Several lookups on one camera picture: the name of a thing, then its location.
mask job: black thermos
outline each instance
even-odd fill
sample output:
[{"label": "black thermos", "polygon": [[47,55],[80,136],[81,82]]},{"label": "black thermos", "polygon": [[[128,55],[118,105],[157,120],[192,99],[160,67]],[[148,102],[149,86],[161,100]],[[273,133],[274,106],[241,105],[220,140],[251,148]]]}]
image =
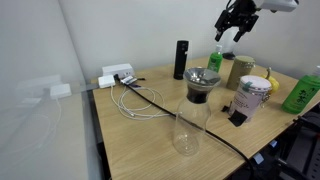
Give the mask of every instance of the black thermos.
[{"label": "black thermos", "polygon": [[183,79],[183,72],[186,68],[187,54],[189,42],[180,40],[177,42],[176,61],[174,64],[173,78],[177,80]]}]

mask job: can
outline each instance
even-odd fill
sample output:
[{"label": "can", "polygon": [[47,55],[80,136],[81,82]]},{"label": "can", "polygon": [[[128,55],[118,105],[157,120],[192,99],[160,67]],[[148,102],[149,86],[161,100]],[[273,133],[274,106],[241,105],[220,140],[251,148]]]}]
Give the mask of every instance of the can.
[{"label": "can", "polygon": [[227,88],[237,90],[240,78],[249,75],[255,66],[255,60],[249,56],[236,56],[228,78]]},{"label": "can", "polygon": [[271,83],[262,77],[247,75],[240,78],[240,84],[231,103],[229,114],[235,110],[247,116],[249,122],[262,101],[267,98]]}]

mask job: power adapter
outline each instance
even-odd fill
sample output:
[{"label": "power adapter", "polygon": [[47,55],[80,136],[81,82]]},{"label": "power adapter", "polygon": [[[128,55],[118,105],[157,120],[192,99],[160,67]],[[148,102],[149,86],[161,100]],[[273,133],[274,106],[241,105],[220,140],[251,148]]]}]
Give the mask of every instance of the power adapter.
[{"label": "power adapter", "polygon": [[114,86],[116,83],[112,75],[106,75],[98,78],[99,87],[106,88],[110,86]]}]

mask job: white cable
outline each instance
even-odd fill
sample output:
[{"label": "white cable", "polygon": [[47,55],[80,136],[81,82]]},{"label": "white cable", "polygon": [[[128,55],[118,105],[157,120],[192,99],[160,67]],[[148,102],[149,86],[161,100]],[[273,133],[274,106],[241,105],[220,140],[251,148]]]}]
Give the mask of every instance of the white cable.
[{"label": "white cable", "polygon": [[40,148],[44,145],[44,144],[48,144],[50,142],[48,142],[48,138],[50,136],[51,133],[53,133],[53,137],[55,136],[56,134],[56,128],[57,128],[57,125],[58,123],[60,122],[61,120],[61,116],[62,116],[62,108],[61,108],[61,104],[59,102],[58,99],[56,99],[56,103],[57,103],[57,107],[59,108],[59,116],[58,116],[58,119],[57,119],[57,122],[54,124],[54,127],[52,129],[50,129],[50,126],[51,126],[51,119],[48,117],[48,116],[45,116],[43,114],[38,114],[38,113],[34,113],[34,114],[31,114],[30,117],[34,116],[38,116],[38,117],[41,117],[41,118],[44,118],[48,121],[49,125],[48,125],[48,129],[46,130],[46,133],[43,137],[40,137],[39,139],[37,139],[35,142],[32,142],[30,144],[27,144],[26,146],[18,149],[18,150],[14,150],[14,151],[10,151],[10,152],[0,152],[0,159],[2,159],[2,157],[4,156],[8,156],[8,155],[11,155],[11,156],[14,156],[14,154],[16,153],[21,153],[22,155],[19,155],[19,157],[21,157],[20,159],[16,160],[16,161],[13,161],[11,162],[11,165],[9,165],[7,168],[3,168],[3,169],[0,169],[0,174],[2,173],[5,173],[7,172],[8,170],[14,168],[15,166],[19,165],[21,162],[23,162],[25,159],[31,157],[31,155],[33,153],[35,153],[36,151],[40,151]]},{"label": "white cable", "polygon": [[56,120],[55,123],[52,122],[52,123],[53,123],[52,128],[49,129],[49,131],[48,131],[47,134],[46,134],[45,140],[44,140],[41,144],[39,144],[38,148],[40,148],[40,147],[42,147],[42,146],[44,146],[44,145],[46,145],[46,144],[51,143],[51,141],[53,140],[53,138],[56,136],[57,126],[58,126],[58,124],[59,124],[59,122],[60,122],[60,120],[61,120],[61,117],[62,117],[62,108],[61,108],[61,104],[60,104],[58,98],[56,98],[55,100],[56,100],[57,107],[58,107],[58,109],[59,109],[58,118],[57,118],[57,120]]},{"label": "white cable", "polygon": [[[153,94],[153,99],[152,102],[155,102],[156,100],[156,93],[160,96],[161,100],[162,100],[162,107],[164,107],[165,102],[164,99],[162,97],[162,95],[151,88],[145,88],[145,87],[141,87],[141,88],[137,88],[136,90],[147,90],[150,91]],[[152,104],[147,105],[146,107],[143,108],[136,108],[136,109],[129,109],[125,106],[123,99],[125,98],[125,96],[132,92],[131,90],[126,91],[126,87],[124,87],[123,92],[121,93],[118,102],[116,102],[114,96],[113,96],[113,87],[111,86],[111,98],[112,101],[114,102],[114,104],[118,107],[120,113],[130,119],[133,120],[140,120],[140,121],[144,121],[144,120],[148,120],[148,119],[152,119],[154,117],[163,117],[163,116],[168,116],[169,114],[160,114],[161,110],[159,110],[158,112],[156,112],[155,114],[139,114],[136,113],[135,111],[142,111],[142,110],[146,110],[148,108],[150,108],[152,106]]]}]

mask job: lid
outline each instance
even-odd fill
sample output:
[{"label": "lid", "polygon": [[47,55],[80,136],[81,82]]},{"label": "lid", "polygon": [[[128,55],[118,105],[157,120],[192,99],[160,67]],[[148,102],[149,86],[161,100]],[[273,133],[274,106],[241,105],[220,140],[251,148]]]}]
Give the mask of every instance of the lid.
[{"label": "lid", "polygon": [[234,63],[240,64],[243,68],[253,68],[255,60],[249,56],[236,56]]},{"label": "lid", "polygon": [[255,60],[249,56],[236,56],[236,60],[242,63],[255,63]]},{"label": "lid", "polygon": [[187,69],[183,76],[190,83],[189,85],[197,87],[197,89],[212,89],[218,86],[221,81],[217,72],[201,67]]},{"label": "lid", "polygon": [[216,52],[222,51],[222,45],[216,45]]},{"label": "lid", "polygon": [[320,76],[320,65],[317,66],[317,68],[316,68],[315,71],[313,72],[313,75]]},{"label": "lid", "polygon": [[255,92],[265,92],[269,91],[271,88],[271,83],[267,79],[259,76],[242,76],[240,81],[242,89],[246,92],[249,90]]}]

